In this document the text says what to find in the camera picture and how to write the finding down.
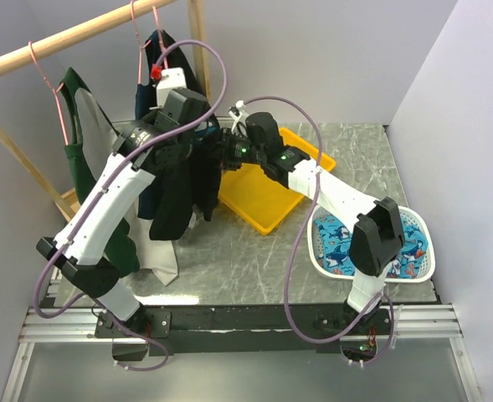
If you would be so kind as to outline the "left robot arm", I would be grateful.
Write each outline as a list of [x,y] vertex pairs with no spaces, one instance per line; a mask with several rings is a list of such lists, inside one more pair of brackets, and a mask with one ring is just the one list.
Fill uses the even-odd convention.
[[152,123],[135,120],[122,126],[105,168],[75,216],[55,237],[36,245],[46,259],[35,292],[58,268],[63,277],[115,317],[127,337],[145,325],[141,304],[105,258],[105,247],[138,196],[165,168],[190,156],[196,128],[213,114],[208,99],[187,88],[171,90]]

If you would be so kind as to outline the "black t shirt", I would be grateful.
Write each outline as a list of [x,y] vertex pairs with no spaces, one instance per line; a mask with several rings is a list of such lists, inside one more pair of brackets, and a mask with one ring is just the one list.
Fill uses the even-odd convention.
[[[179,48],[167,56],[168,67],[183,69],[187,88],[202,93],[187,57]],[[150,111],[142,118],[150,125],[155,124],[157,110]],[[220,161],[215,151],[192,151],[188,159],[163,170],[161,179],[161,200],[149,229],[150,240],[178,240],[187,230],[197,207],[205,220],[211,220],[218,205],[218,191],[221,183]]]

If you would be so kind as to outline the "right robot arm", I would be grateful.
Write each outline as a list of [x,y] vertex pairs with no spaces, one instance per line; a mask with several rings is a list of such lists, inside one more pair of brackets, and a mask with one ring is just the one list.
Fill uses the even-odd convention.
[[224,169],[258,165],[267,178],[311,199],[349,230],[352,238],[346,256],[356,273],[345,301],[344,320],[351,332],[366,332],[374,323],[388,265],[404,245],[398,204],[389,197],[378,200],[356,190],[306,152],[286,145],[270,113],[248,114],[233,106],[229,114],[234,123],[223,130]]

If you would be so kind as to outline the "pink wire hanger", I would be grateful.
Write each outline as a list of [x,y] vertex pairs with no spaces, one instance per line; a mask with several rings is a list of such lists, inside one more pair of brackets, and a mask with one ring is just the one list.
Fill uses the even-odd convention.
[[153,17],[154,17],[155,24],[156,24],[156,27],[157,27],[157,38],[158,38],[159,49],[161,50],[161,53],[164,54],[166,52],[166,46],[164,44],[163,34],[162,34],[162,29],[161,29],[161,24],[159,22],[159,13],[157,11],[157,7],[156,6],[153,6],[152,7],[152,13],[153,13]]

